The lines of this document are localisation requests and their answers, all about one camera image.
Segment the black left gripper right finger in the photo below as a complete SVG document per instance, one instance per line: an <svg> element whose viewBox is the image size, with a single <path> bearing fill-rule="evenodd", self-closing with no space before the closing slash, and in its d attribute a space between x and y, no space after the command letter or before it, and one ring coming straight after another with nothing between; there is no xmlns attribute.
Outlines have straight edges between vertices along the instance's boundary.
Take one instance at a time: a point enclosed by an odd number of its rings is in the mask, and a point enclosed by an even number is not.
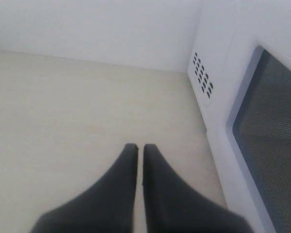
<svg viewBox="0 0 291 233"><path fill-rule="evenodd" d="M247 221L191 188L155 144L144 146L143 193L149 233L251 233Z"/></svg>

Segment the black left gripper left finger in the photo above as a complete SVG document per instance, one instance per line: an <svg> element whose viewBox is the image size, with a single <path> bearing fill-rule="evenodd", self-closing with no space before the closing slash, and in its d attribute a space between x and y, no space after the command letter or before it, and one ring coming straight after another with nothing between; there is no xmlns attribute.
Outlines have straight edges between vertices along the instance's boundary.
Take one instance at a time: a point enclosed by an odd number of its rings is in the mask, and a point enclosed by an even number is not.
<svg viewBox="0 0 291 233"><path fill-rule="evenodd" d="M43 214L33 233L131 233L138 147L126 144L110 169L85 192Z"/></svg>

